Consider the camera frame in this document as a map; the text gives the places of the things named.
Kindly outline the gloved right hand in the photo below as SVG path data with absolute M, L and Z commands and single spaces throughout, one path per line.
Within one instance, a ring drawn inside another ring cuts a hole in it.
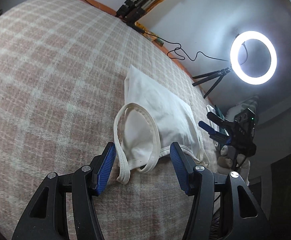
M 220 151 L 220 157 L 217 159 L 217 171 L 220 174 L 228 175 L 229 172 L 233 171 L 233 161 L 230 158 L 231 154 L 235 153 L 235 148 L 232 146 L 223 146 Z M 243 155 L 237 155 L 237 172 L 241 175 L 246 185 L 250 184 L 248 175 L 250 172 L 250 161 Z

